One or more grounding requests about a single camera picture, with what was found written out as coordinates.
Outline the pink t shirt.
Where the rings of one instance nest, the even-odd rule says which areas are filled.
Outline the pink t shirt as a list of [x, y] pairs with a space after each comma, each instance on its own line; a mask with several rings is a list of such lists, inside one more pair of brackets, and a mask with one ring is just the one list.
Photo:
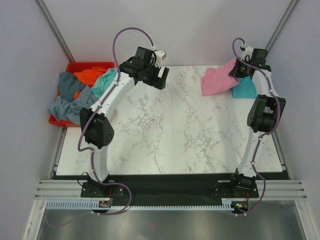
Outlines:
[[238, 80], [229, 73], [236, 65], [236, 58], [233, 58], [219, 68], [207, 68], [205, 75], [200, 79], [200, 89], [203, 97], [223, 93], [236, 85]]

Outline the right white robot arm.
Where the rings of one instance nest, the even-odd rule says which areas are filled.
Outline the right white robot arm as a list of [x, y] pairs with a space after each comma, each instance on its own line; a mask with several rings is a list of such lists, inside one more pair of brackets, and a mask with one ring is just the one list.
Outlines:
[[265, 141], [278, 127], [286, 100], [276, 93], [271, 80], [271, 67], [266, 65], [266, 49], [243, 44], [241, 57], [236, 60], [232, 77], [250, 77], [257, 97], [248, 113], [249, 137], [240, 164], [232, 175], [229, 191], [233, 197], [257, 198], [257, 166]]

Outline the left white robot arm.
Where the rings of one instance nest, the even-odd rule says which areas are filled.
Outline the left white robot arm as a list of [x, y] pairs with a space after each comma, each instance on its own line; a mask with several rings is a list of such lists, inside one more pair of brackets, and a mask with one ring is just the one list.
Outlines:
[[138, 82], [158, 90], [166, 87], [170, 71], [168, 67], [162, 67], [166, 55], [163, 50], [139, 46], [135, 56], [119, 65], [114, 80], [98, 101], [91, 107], [80, 110], [79, 141], [85, 141], [88, 146], [79, 147], [78, 151], [90, 151], [90, 172], [82, 185], [81, 197], [104, 198], [109, 195], [110, 185], [104, 180], [109, 176], [108, 146], [115, 136], [110, 123], [111, 117], [118, 104]]

